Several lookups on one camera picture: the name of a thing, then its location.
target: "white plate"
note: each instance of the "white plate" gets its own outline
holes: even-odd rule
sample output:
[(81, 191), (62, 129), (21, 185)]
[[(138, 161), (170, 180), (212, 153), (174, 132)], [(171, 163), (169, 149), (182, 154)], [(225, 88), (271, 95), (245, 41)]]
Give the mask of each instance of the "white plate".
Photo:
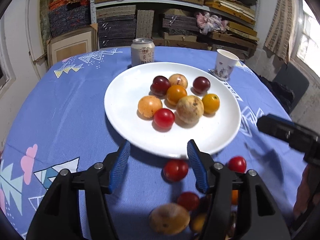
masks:
[[(156, 128), (153, 120), (139, 117), (138, 102), (150, 92), (154, 77), (183, 74), (188, 80), (187, 93), (198, 76), (211, 82), (208, 93), (217, 94), (220, 108), (215, 116), (202, 116), (194, 126), (186, 126), (176, 118), (169, 131)], [(107, 117), (116, 131), (133, 145), (169, 158), (187, 158), (187, 142), (194, 139), (199, 150), (214, 154), (227, 146), (240, 128), (241, 113), (237, 100), (231, 91), (218, 79), (203, 70), (184, 64), (154, 62), (132, 67), (118, 75), (108, 86), (104, 96)]]

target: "window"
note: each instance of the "window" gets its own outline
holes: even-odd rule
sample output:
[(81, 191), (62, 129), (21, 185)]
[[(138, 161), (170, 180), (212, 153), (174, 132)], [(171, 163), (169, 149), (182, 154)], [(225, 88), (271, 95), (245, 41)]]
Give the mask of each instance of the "window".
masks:
[(302, 0), (302, 11), (299, 18), (302, 31), (297, 57), (320, 76), (320, 65), (316, 56), (320, 55), (320, 24), (305, 0)]

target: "can lid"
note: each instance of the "can lid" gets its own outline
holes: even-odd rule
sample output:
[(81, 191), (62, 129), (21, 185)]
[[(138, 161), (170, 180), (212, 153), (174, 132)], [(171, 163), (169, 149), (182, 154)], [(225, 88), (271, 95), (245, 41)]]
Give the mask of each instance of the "can lid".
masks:
[(148, 38), (138, 38), (138, 39), (134, 39), (132, 42), (134, 44), (145, 44), (145, 43), (153, 42), (153, 40)]

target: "pink heart pattern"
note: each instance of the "pink heart pattern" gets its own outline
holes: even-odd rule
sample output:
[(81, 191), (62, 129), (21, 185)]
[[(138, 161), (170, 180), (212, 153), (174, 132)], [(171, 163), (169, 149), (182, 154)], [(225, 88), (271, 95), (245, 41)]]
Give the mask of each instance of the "pink heart pattern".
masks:
[(21, 168), (24, 171), (23, 180), (25, 184), (29, 185), (31, 182), (33, 164), (35, 162), (35, 157), (37, 154), (38, 145), (29, 147), (26, 151), (26, 155), (21, 158)]
[(62, 62), (66, 62), (68, 59), (70, 59), (71, 57), (65, 58), (64, 60), (62, 60)]
[(2, 209), (3, 213), (5, 214), (5, 200), (4, 200), (4, 192), (0, 189), (0, 208)]

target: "pink cloth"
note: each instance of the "pink cloth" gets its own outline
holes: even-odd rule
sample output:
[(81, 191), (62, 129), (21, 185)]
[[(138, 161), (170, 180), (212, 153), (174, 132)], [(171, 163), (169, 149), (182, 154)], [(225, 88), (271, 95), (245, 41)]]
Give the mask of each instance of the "pink cloth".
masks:
[(207, 35), (209, 32), (224, 33), (226, 31), (228, 21), (222, 21), (222, 19), (216, 15), (210, 16), (209, 12), (204, 12), (204, 14), (199, 12), (196, 14), (196, 18), (200, 33), (203, 35)]

